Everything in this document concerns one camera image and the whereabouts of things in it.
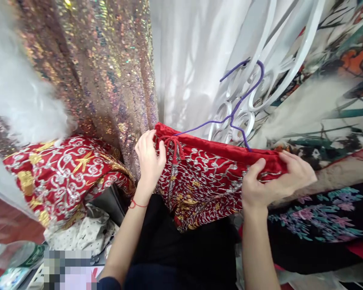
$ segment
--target red embroidered cloth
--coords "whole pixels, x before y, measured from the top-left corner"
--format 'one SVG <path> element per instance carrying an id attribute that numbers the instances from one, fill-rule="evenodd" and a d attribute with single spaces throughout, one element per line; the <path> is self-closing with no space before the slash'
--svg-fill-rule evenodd
<path id="1" fill-rule="evenodd" d="M 180 232 L 227 217 L 242 209 L 242 178 L 259 158 L 266 166 L 258 180 L 268 182 L 287 173 L 278 152 L 247 149 L 206 141 L 179 133 L 157 123 L 156 148 L 163 140 L 167 163 L 156 187 L 165 204 L 174 212 Z"/>
<path id="2" fill-rule="evenodd" d="M 114 183 L 134 194 L 133 178 L 110 145 L 79 135 L 59 146 L 54 143 L 26 146 L 4 160 L 26 202 L 50 231 L 84 218 L 85 204 Z"/>

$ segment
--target pixelated area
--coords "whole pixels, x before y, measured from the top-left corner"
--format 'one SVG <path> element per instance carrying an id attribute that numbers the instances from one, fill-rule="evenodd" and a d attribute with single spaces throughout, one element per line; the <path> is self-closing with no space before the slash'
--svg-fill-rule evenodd
<path id="1" fill-rule="evenodd" d="M 45 251 L 44 290 L 96 290 L 91 251 Z"/>

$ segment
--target hand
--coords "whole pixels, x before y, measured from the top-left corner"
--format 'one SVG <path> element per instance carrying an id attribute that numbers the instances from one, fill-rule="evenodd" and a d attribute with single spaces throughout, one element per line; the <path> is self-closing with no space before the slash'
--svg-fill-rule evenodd
<path id="1" fill-rule="evenodd" d="M 288 173 L 265 184 L 257 180 L 258 174 L 264 169 L 266 160 L 261 158 L 253 164 L 242 183 L 242 204 L 245 210 L 265 209 L 278 199 L 291 196 L 297 189 L 317 181 L 312 167 L 300 157 L 283 151 L 280 159 L 286 163 Z"/>
<path id="2" fill-rule="evenodd" d="M 141 178 L 139 185 L 142 186 L 141 189 L 145 189 L 144 192 L 149 196 L 153 193 L 166 162 L 163 141 L 160 141 L 159 143 L 159 157 L 156 155 L 153 142 L 155 133 L 156 130 L 146 131 L 140 139 L 138 139 L 138 142 L 134 147 L 140 161 Z"/>

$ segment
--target white patterned cloth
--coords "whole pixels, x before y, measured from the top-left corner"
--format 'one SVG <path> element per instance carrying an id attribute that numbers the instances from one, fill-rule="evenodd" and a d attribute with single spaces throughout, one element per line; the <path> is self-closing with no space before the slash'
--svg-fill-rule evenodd
<path id="1" fill-rule="evenodd" d="M 102 209 L 88 203 L 88 214 L 67 230 L 52 233 L 44 231 L 44 237 L 51 249 L 56 251 L 93 251 L 93 256 L 100 254 L 119 227 L 109 219 Z"/>

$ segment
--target purple floral pattern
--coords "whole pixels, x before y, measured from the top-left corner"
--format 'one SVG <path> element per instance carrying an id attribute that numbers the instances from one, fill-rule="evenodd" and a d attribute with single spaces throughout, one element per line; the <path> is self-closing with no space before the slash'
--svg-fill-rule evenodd
<path id="1" fill-rule="evenodd" d="M 307 201 L 317 199 L 316 205 L 306 205 Z M 284 214 L 271 214 L 270 222 L 281 222 L 300 239 L 320 242 L 348 242 L 363 236 L 363 231 L 355 228 L 351 219 L 341 213 L 355 210 L 355 202 L 361 201 L 359 190 L 345 187 L 313 197 L 303 197 L 297 201 L 303 206 L 291 207 Z"/>

